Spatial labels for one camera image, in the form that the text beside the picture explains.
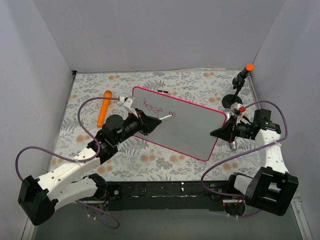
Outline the red whiteboard marker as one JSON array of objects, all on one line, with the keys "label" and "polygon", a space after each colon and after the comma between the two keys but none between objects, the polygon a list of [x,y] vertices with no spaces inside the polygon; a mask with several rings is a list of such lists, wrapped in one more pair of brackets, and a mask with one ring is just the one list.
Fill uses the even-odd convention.
[{"label": "red whiteboard marker", "polygon": [[172,114],[169,114],[169,115],[166,115],[166,116],[164,116],[164,117],[159,118],[159,120],[164,121],[164,120],[169,119],[169,118],[172,118],[172,117],[173,117],[173,115],[172,115]]}]

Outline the pink framed whiteboard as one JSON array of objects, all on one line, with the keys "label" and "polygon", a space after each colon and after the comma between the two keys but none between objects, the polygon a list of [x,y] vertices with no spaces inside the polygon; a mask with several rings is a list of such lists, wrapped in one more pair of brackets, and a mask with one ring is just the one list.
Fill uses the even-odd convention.
[{"label": "pink framed whiteboard", "polygon": [[210,159],[218,140],[210,132],[224,125],[224,112],[141,86],[135,86],[132,95],[134,106],[147,116],[173,115],[149,135],[135,137],[203,162]]}]

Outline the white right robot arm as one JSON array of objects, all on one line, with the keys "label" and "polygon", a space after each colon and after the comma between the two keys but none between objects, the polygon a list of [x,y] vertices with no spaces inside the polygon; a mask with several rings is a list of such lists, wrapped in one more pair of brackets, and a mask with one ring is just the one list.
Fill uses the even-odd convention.
[{"label": "white right robot arm", "polygon": [[280,126],[271,121],[271,111],[258,109],[253,122],[244,123],[236,114],[210,135],[231,143],[235,138],[254,140],[258,146],[260,168],[254,177],[235,172],[228,179],[227,195],[237,199],[244,195],[244,202],[251,207],[283,216],[298,188],[296,176],[290,175],[285,166],[281,145]]}]

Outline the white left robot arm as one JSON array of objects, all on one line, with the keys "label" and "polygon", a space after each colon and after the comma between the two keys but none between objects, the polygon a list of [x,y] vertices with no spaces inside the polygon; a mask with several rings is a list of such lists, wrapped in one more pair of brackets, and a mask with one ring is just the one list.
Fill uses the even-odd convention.
[{"label": "white left robot arm", "polygon": [[39,226],[69,203],[83,198],[103,199],[107,183],[101,176],[94,173],[77,179],[111,159],[118,152],[119,144],[137,133],[147,136],[161,122],[139,109],[129,113],[126,119],[118,114],[110,115],[95,139],[72,161],[39,177],[23,178],[17,202],[32,224]]}]

